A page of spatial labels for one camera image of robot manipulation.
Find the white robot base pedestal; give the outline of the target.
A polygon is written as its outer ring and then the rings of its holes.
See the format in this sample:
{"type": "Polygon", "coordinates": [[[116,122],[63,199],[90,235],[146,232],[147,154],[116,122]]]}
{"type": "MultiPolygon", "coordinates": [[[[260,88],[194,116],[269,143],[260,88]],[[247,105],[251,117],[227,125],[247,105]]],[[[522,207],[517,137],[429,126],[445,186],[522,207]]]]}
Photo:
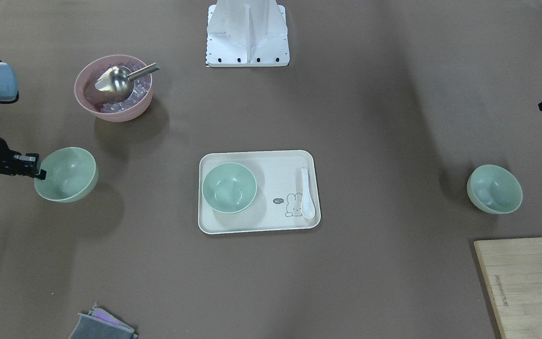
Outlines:
{"type": "Polygon", "coordinates": [[[206,66],[289,65],[286,9],[275,0],[218,0],[207,15],[206,66]]]}

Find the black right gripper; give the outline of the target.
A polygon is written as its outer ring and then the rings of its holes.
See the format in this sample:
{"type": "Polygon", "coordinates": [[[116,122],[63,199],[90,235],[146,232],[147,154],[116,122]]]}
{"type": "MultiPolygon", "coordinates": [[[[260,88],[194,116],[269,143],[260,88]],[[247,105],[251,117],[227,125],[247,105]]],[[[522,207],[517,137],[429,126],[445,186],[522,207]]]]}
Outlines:
{"type": "Polygon", "coordinates": [[[47,178],[47,171],[40,170],[40,156],[37,153],[15,152],[9,149],[0,137],[0,174],[28,176],[38,180],[47,178]]]}

